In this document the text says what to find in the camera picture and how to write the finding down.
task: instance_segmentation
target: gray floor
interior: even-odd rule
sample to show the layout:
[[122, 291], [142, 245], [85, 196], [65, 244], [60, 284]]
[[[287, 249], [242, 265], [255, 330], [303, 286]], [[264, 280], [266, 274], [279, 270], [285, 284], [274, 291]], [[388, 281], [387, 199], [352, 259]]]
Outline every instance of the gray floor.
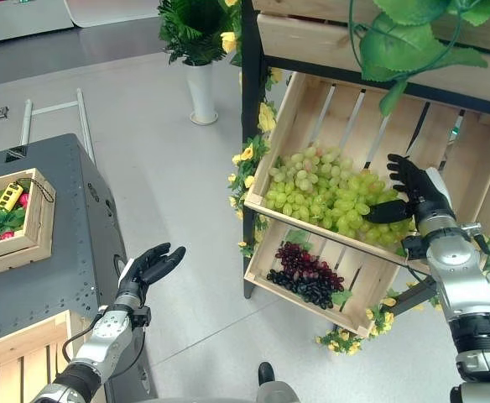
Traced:
[[162, 51], [160, 18], [73, 28], [0, 42], [0, 84]]

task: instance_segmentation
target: plant pot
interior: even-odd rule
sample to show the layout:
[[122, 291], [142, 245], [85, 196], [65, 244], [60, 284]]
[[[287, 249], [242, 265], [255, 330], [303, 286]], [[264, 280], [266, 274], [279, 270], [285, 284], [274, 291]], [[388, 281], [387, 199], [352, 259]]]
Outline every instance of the plant pot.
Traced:
[[185, 65], [187, 69], [187, 84], [193, 101], [191, 122], [207, 125], [214, 123], [217, 112], [213, 105], [213, 64]]

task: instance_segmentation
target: grape bunch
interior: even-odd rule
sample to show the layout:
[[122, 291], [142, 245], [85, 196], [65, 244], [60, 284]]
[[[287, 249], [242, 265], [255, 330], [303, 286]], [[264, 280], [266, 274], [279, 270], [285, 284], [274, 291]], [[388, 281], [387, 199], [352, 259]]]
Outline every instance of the grape bunch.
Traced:
[[398, 192], [386, 189], [371, 170], [353, 170], [353, 159], [341, 155], [338, 147], [314, 143], [285, 156], [269, 174], [266, 207], [284, 215], [384, 247], [393, 247], [414, 230], [409, 219], [373, 224], [362, 217], [370, 206], [396, 200]]
[[297, 243], [286, 242], [275, 255], [283, 266], [281, 271], [271, 269], [269, 281], [300, 295], [304, 302], [312, 302], [321, 309], [332, 308], [331, 294], [344, 291], [343, 277], [339, 277], [327, 262], [312, 256]]

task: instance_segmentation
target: cable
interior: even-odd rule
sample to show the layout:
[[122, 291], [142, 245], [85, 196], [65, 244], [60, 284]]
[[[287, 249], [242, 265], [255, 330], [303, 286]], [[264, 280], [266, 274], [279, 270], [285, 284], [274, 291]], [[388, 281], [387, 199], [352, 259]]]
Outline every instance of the cable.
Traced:
[[138, 350], [137, 357], [135, 357], [135, 359], [133, 360], [133, 362], [130, 365], [128, 365], [128, 367], [126, 369], [123, 369], [122, 371], [120, 371], [117, 374], [111, 375], [109, 377], [109, 380], [114, 379], [114, 378], [117, 378], [118, 376], [120, 376], [122, 374], [125, 374], [126, 372], [128, 372], [131, 369], [131, 367], [133, 367], [135, 365], [135, 363], [138, 361], [138, 359], [141, 356], [141, 353], [144, 350], [144, 339], [145, 338], [146, 338], [146, 332], [145, 332], [145, 327], [143, 327], [143, 341], [141, 342], [141, 348]]
[[69, 338], [68, 340], [66, 340], [64, 342], [64, 344], [62, 345], [62, 355], [64, 356], [64, 359], [66, 360], [67, 363], [70, 362], [70, 357], [68, 357], [68, 352], [66, 351], [66, 347], [68, 347], [68, 344], [70, 344], [71, 342], [73, 342], [74, 340], [76, 340], [82, 336], [85, 336], [89, 331], [91, 331], [94, 328], [94, 326], [96, 325], [96, 322], [99, 321], [100, 319], [102, 319], [104, 313], [105, 312], [103, 312], [103, 313], [98, 312], [96, 314], [96, 316], [94, 317], [94, 320], [92, 320], [92, 323], [89, 327], [87, 327], [82, 332], [77, 333], [75, 336], [72, 336], [71, 338]]

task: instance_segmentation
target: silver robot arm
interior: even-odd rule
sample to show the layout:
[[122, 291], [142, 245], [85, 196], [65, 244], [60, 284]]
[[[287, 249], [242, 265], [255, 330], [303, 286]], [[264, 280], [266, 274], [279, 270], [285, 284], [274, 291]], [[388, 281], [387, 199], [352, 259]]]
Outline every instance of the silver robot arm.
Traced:
[[183, 259], [185, 248], [172, 254], [164, 243], [130, 259], [118, 281], [114, 304], [103, 313], [92, 335], [81, 346], [62, 374], [46, 385], [32, 403], [89, 403], [97, 390], [112, 376], [123, 351], [131, 343], [133, 329], [150, 323], [144, 305], [148, 287], [165, 277]]

